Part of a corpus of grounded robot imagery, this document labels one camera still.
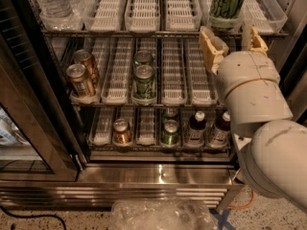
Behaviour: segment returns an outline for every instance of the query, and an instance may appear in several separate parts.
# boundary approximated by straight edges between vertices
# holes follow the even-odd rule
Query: plastic bag
[[[119,200],[113,204],[111,230],[217,229],[206,205],[195,200]]]

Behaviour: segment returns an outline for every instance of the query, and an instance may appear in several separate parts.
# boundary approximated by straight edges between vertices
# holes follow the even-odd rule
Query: soda can
[[[173,146],[176,145],[178,141],[178,122],[175,120],[166,121],[161,131],[161,143],[166,146]]]
[[[95,95],[92,80],[84,65],[72,64],[68,66],[66,75],[78,97],[91,97]]]
[[[121,146],[132,141],[130,124],[125,119],[117,119],[113,124],[113,141]]]
[[[140,65],[134,69],[134,93],[136,99],[154,98],[154,69],[150,65]]]
[[[83,64],[86,67],[89,76],[92,79],[94,88],[96,88],[100,76],[94,55],[90,54],[86,50],[76,51],[74,54],[74,62]]]
[[[163,109],[163,116],[162,116],[162,124],[164,124],[168,120],[176,120],[178,121],[178,109],[177,108],[165,108]]]
[[[154,65],[154,59],[152,56],[152,53],[146,50],[138,51],[134,55],[134,61],[133,61],[134,67],[138,67],[139,65]]]

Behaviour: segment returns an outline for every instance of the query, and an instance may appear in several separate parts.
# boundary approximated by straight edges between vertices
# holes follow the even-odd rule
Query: black cable
[[[38,218],[54,218],[54,219],[58,219],[60,221],[60,223],[63,225],[63,229],[66,230],[66,224],[65,224],[65,221],[56,216],[56,215],[31,215],[31,216],[18,216],[18,215],[15,215],[11,212],[8,212],[7,209],[5,209],[3,206],[0,206],[0,209],[8,216],[10,217],[13,217],[13,218],[16,218],[16,219],[38,219]]]

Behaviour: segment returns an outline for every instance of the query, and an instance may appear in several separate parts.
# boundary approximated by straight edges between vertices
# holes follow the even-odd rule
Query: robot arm
[[[231,116],[245,182],[260,195],[285,197],[307,212],[307,128],[290,121],[293,114],[278,87],[267,45],[251,29],[243,36],[245,51],[225,56],[214,42],[210,45],[206,30],[201,30],[200,46],[219,101]]]

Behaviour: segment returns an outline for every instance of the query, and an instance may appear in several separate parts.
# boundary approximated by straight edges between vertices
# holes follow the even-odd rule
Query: speckled floor
[[[245,187],[231,203],[244,205],[250,200],[250,189]],[[66,224],[67,230],[110,229],[110,212],[103,209],[83,210],[11,210],[17,215],[56,214]],[[219,230],[306,230],[307,215],[285,199],[270,199],[257,195],[254,203],[245,210],[223,211],[212,215]],[[55,218],[12,218],[0,212],[1,230],[62,230]]]

